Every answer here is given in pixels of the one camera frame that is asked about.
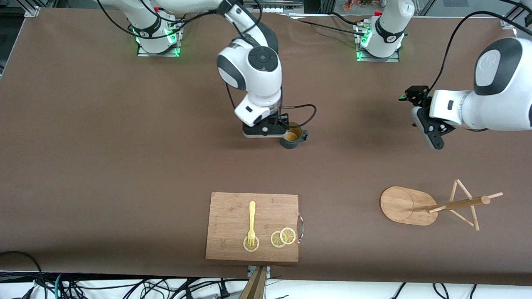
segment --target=cutting board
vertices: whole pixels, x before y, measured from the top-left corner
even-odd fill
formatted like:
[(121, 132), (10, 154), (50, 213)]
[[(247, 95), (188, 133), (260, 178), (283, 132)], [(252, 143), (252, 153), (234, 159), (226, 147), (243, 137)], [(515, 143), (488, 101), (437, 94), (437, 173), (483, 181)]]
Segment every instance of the cutting board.
[[(255, 201), (255, 235), (259, 248), (248, 252), (243, 247), (250, 229), (250, 201)], [(290, 227), (297, 232), (299, 197), (287, 194), (221, 193), (211, 194), (208, 260), (297, 262), (299, 244), (296, 240), (282, 248), (274, 247), (270, 236), (274, 231)]]

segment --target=wooden mug tree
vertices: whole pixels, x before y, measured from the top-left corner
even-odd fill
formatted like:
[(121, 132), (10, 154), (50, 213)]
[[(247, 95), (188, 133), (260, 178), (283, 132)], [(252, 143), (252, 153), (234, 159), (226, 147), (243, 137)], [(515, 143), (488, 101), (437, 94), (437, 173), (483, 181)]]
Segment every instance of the wooden mug tree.
[[(454, 201), (456, 187), (459, 186), (467, 196), (467, 199)], [(502, 192), (472, 197), (460, 180), (455, 180), (451, 190), (451, 198), (448, 203), (436, 204), (432, 196), (427, 193), (403, 188), (390, 187), (380, 197), (380, 207), (384, 215), (395, 222), (411, 225), (430, 225), (438, 217), (439, 211), (449, 211), (468, 225), (479, 231), (477, 212), (475, 206), (487, 205), (492, 198), (502, 196)], [(473, 216), (473, 222), (458, 214), (455, 210), (469, 207)]]

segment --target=lemon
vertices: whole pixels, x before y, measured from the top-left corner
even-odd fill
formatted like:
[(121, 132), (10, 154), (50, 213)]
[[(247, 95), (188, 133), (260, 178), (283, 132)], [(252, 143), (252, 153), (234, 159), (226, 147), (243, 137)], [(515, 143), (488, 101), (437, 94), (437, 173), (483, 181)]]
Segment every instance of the lemon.
[(242, 245), (244, 246), (244, 249), (246, 249), (247, 251), (254, 252), (255, 250), (257, 250), (257, 248), (259, 248), (259, 238), (255, 236), (255, 246), (247, 247), (247, 236), (246, 236), (244, 237), (244, 242), (242, 243)]
[(283, 228), (279, 233), (281, 236), (281, 241), (286, 245), (290, 245), (296, 241), (296, 232), (289, 227)]
[(273, 234), (271, 234), (270, 242), (273, 246), (277, 248), (281, 248), (285, 245), (285, 243), (281, 240), (281, 231), (274, 231)]

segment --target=tabletop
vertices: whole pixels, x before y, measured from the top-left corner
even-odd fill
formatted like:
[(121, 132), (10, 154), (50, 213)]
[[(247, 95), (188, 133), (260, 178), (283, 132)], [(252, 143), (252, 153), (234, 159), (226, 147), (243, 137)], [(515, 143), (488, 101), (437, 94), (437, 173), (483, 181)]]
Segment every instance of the tabletop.
[[(137, 57), (99, 10), (26, 19), (0, 82), (0, 250), (29, 252), (46, 271), (242, 277), (248, 262), (205, 259), (211, 193), (297, 194), (300, 261), (273, 275), (532, 285), (532, 135), (455, 130), (431, 150), (397, 100), (432, 83), (459, 19), (413, 18), (399, 63), (356, 61), (349, 34), (262, 20), (279, 38), (285, 105), (318, 107), (297, 149), (243, 137), (216, 71), (236, 35), (219, 16), (187, 26), (172, 59)], [(471, 89), (478, 55), (511, 33), (468, 20), (436, 88)], [(311, 113), (299, 110), (291, 120)], [(451, 214), (420, 227), (379, 208), (390, 186), (446, 202), (457, 178), (473, 196), (504, 193), (477, 209), (479, 232)]]

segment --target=wooden fork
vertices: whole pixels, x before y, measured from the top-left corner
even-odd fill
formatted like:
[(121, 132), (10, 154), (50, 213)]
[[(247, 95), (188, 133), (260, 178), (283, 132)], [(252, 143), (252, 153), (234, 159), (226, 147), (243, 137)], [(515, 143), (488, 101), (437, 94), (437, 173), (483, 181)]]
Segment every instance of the wooden fork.
[(252, 248), (255, 246), (255, 230), (253, 225), (255, 223), (255, 202), (250, 201), (250, 230), (247, 232), (247, 247)]

